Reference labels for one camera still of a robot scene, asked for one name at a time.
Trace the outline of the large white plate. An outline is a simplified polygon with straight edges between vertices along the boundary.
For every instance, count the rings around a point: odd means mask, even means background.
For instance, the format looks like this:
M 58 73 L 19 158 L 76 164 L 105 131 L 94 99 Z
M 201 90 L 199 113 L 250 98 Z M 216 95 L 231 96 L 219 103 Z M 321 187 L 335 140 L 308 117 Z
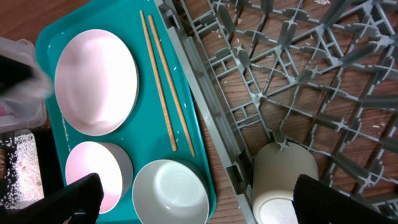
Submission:
M 55 96 L 66 121 L 89 136 L 120 127 L 139 94 L 136 62 L 113 33 L 90 29 L 65 46 L 55 69 Z

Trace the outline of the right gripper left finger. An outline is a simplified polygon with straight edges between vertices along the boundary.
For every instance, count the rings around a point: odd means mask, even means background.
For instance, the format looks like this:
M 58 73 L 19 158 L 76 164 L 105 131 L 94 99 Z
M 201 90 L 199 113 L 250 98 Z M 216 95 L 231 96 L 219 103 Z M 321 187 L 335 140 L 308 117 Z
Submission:
M 22 210 L 1 210 L 1 223 L 95 223 L 104 198 L 97 173 L 90 173 Z

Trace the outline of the wooden chopstick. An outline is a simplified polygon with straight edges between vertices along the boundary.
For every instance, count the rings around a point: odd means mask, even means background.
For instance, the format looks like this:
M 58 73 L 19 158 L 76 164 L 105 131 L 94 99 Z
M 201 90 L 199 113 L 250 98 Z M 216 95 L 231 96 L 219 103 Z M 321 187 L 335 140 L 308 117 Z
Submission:
M 159 95 L 159 99 L 160 99 L 160 103 L 161 103 L 161 107 L 162 107 L 162 112 L 164 114 L 167 132 L 168 132 L 169 139 L 170 139 L 170 144 L 171 144 L 173 152 L 175 152 L 175 151 L 177 151 L 177 143 L 174 138 L 174 132 L 172 130 L 172 123 L 170 121 L 169 111 L 167 109 L 167 104 L 165 101 L 164 92 L 163 92 L 161 80 L 159 77 L 159 71 L 157 68 L 157 63 L 155 60 L 154 50 L 153 50 L 152 43 L 150 40 L 150 35 L 149 35 L 148 28 L 147 28 L 146 19 L 145 19 L 143 10 L 140 10 L 139 13 L 140 13 L 141 22 L 142 22 L 142 26 L 143 26 L 143 30 L 144 30 L 144 35 L 146 38 L 147 50 L 149 52 L 150 62 L 151 62 L 152 70 L 154 73 L 155 83 L 156 83 L 156 87 L 157 87 L 157 91 L 158 91 L 158 95 Z
M 177 91 L 175 89 L 175 85 L 174 85 L 174 82 L 172 80 L 170 69 L 169 69 L 169 66 L 167 64 L 167 60 L 165 58 L 164 50 L 163 50 L 163 47 L 162 47 L 162 45 L 160 43 L 160 38 L 159 38 L 159 35 L 158 35 L 158 31 L 156 29 L 154 18 L 153 18 L 152 15 L 149 15 L 148 19 L 149 19 L 149 22 L 150 22 L 150 28 L 151 28 L 152 33 L 154 35 L 154 39 L 155 39 L 155 42 L 156 42 L 157 50 L 158 50 L 160 59 L 162 61 L 162 65 L 163 65 L 163 68 L 164 68 L 164 71 L 165 71 L 165 75 L 167 77 L 167 81 L 168 81 L 168 84 L 169 84 L 169 87 L 170 87 L 170 91 L 171 91 L 173 99 L 174 99 L 174 103 L 175 103 L 175 106 L 176 106 L 176 109 L 177 109 L 177 113 L 178 113 L 178 116 L 180 118 L 180 122 L 182 124 L 182 128 L 183 128 L 183 131 L 184 131 L 188 146 L 190 148 L 190 152 L 191 152 L 192 156 L 195 157 L 196 153 L 195 153 L 195 150 L 194 150 L 194 147 L 193 147 L 193 144 L 192 144 L 192 140 L 191 140 L 191 137 L 190 137 L 190 133 L 189 133 L 189 130 L 188 130 L 188 127 L 187 127 L 187 123 L 186 123 L 185 117 L 183 115 L 182 107 L 181 107 L 179 98 L 177 96 Z

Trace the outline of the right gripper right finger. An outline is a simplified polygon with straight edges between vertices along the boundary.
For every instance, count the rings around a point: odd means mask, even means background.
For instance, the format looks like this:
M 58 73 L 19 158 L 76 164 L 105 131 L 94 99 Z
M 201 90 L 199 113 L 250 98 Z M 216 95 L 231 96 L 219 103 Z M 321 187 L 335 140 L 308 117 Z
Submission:
M 297 179 L 292 204 L 300 224 L 395 224 L 305 174 Z

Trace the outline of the grey bowl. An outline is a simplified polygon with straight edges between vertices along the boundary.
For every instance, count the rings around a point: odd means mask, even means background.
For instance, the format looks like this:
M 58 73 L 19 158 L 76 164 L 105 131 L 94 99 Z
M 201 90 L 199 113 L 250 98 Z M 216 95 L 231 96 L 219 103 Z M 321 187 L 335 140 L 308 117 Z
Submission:
M 205 224 L 210 214 L 206 180 L 181 160 L 146 164 L 134 179 L 132 202 L 141 223 Z

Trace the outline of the white cup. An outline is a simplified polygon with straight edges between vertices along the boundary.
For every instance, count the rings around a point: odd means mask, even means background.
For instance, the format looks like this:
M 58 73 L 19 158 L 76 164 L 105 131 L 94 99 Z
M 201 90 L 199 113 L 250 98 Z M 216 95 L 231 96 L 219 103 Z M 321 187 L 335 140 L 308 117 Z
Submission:
M 304 147 L 290 142 L 280 150 L 273 142 L 258 151 L 252 185 L 252 212 L 258 223 L 298 222 L 293 194 L 301 174 L 318 179 L 317 162 Z

